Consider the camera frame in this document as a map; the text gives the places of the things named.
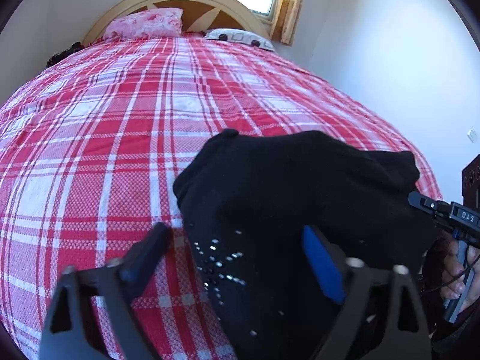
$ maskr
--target bed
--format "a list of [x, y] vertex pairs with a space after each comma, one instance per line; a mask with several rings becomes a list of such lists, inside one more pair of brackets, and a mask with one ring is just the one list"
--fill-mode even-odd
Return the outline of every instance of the bed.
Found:
[[[184, 9], [180, 38], [103, 42], [116, 17]], [[235, 0], [123, 0], [88, 32], [85, 50], [46, 69], [0, 110], [0, 312], [30, 359], [67, 265], [102, 266], [157, 221], [174, 240], [134, 313], [159, 354], [235, 359], [199, 281], [172, 184], [224, 128], [272, 136], [320, 130], [362, 150], [412, 151], [418, 189], [441, 194], [422, 154], [386, 121], [275, 52], [206, 40], [230, 27], [267, 33]], [[123, 359], [101, 298], [106, 347]]]

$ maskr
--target screw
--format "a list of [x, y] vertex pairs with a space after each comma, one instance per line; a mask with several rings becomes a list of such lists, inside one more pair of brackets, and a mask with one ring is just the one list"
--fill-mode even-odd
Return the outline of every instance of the screw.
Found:
[[348, 266], [351, 266], [352, 268], [363, 268], [363, 266], [365, 265], [362, 260], [355, 257], [348, 257], [345, 262]]
[[407, 275], [409, 273], [409, 269], [404, 265], [394, 265], [393, 271], [399, 275]]
[[65, 268], [63, 268], [63, 271], [62, 271], [62, 273], [64, 275], [68, 275], [68, 274], [71, 274], [73, 272], [75, 272], [75, 266], [73, 266], [73, 265], [67, 265]]
[[106, 266], [108, 268], [113, 268], [114, 266], [119, 266], [120, 264], [122, 264], [122, 259], [120, 257], [115, 257], [106, 262]]

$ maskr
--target pink floral pillow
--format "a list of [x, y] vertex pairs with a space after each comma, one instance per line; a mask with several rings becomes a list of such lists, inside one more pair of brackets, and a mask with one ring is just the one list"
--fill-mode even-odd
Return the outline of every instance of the pink floral pillow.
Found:
[[120, 17], [109, 24], [103, 39], [178, 38], [182, 33], [182, 14], [180, 8], [157, 8]]

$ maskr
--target window frame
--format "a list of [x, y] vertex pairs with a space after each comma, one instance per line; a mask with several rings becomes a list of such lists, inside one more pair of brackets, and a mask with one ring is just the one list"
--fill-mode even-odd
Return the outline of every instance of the window frame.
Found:
[[264, 24], [267, 24], [267, 25], [272, 25], [272, 21], [273, 21], [273, 18], [275, 16], [275, 11], [277, 9], [277, 3], [278, 3], [278, 0], [272, 0], [272, 4], [270, 5], [270, 9], [268, 10], [268, 13], [262, 13], [262, 12], [258, 12], [254, 9], [250, 9], [251, 12], [253, 12], [253, 14], [256, 15], [256, 17], [258, 17], [258, 19], [264, 23]]

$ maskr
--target pillowcase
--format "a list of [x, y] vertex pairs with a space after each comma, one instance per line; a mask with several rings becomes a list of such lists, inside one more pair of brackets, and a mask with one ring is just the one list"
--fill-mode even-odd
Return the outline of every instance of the pillowcase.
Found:
[[182, 14], [180, 8], [157, 8], [119, 17], [108, 25], [103, 39], [178, 38], [182, 33]]
[[249, 46], [260, 47], [268, 51], [275, 51], [272, 42], [253, 32], [237, 30], [235, 28], [216, 28], [205, 35], [205, 39], [242, 43]]

